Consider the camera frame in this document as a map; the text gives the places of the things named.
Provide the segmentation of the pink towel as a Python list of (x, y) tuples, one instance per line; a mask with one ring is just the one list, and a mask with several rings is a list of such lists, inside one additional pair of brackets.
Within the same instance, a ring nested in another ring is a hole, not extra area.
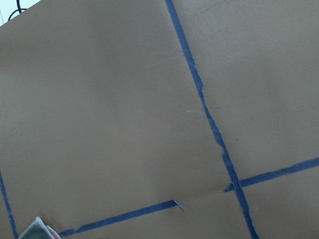
[(36, 217), (18, 239), (61, 239), (61, 236), (49, 225), (45, 225), (40, 217)]

